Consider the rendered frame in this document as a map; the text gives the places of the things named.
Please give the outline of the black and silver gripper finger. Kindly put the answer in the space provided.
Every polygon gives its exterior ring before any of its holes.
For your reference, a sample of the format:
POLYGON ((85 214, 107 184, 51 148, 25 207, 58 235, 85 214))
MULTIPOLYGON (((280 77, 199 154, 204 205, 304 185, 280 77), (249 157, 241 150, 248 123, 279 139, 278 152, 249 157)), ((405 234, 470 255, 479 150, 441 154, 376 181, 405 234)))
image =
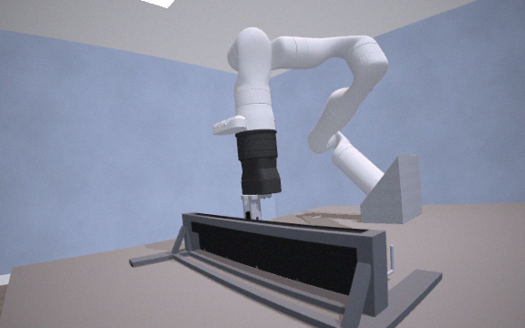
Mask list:
POLYGON ((249 219, 250 218, 250 206, 249 206, 248 196, 250 196, 250 195, 242 195, 241 196, 242 204, 243 204, 243 214, 244 214, 244 218, 245 219, 249 219))
POLYGON ((260 199, 271 198, 272 194, 250 195, 248 196, 250 205, 250 219, 262 220, 262 210, 260 199))

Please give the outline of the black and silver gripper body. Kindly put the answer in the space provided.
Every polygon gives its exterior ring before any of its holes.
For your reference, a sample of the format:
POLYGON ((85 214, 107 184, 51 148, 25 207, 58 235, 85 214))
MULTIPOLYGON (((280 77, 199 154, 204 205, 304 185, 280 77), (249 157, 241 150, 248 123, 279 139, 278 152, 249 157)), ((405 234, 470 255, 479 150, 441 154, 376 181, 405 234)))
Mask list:
POLYGON ((264 103, 239 106, 235 109, 235 117, 213 126, 213 135, 235 134, 237 138, 238 159, 242 164, 242 195, 282 191, 276 168, 276 133, 272 106, 264 103))

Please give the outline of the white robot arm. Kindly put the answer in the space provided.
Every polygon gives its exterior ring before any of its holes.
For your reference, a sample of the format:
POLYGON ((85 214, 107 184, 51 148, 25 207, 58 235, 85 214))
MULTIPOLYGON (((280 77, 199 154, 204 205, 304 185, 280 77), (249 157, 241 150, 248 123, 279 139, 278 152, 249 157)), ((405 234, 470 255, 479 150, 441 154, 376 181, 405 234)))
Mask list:
POLYGON ((338 89, 329 97, 321 117, 309 133, 308 145, 317 154, 337 147, 333 163, 368 195, 384 173, 339 130, 350 121, 388 69, 387 58, 374 38, 280 36, 270 43, 268 36, 258 28, 242 30, 227 55, 229 65, 238 71, 234 86, 235 109, 253 103, 272 105, 269 88, 272 70, 310 69, 331 57, 345 59, 354 80, 350 88, 338 89))

